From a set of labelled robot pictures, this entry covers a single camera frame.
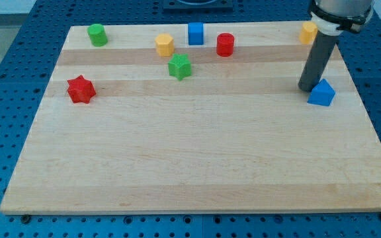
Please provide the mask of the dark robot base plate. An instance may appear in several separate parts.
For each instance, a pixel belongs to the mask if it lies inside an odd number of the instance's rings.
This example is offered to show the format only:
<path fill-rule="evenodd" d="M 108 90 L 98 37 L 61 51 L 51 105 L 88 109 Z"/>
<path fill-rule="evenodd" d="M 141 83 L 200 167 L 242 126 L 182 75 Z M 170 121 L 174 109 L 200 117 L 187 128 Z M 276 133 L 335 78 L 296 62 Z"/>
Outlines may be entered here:
<path fill-rule="evenodd" d="M 164 10 L 232 10 L 232 0 L 162 0 Z"/>

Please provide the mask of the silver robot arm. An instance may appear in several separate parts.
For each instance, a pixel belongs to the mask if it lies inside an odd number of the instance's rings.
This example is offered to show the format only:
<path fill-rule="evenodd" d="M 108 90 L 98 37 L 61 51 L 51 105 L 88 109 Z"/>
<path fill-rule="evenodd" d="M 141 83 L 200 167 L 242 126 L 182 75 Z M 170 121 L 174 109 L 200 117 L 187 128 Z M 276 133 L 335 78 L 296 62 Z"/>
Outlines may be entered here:
<path fill-rule="evenodd" d="M 372 18 L 373 5 L 373 0 L 311 0 L 308 13 L 323 34 L 358 34 Z"/>

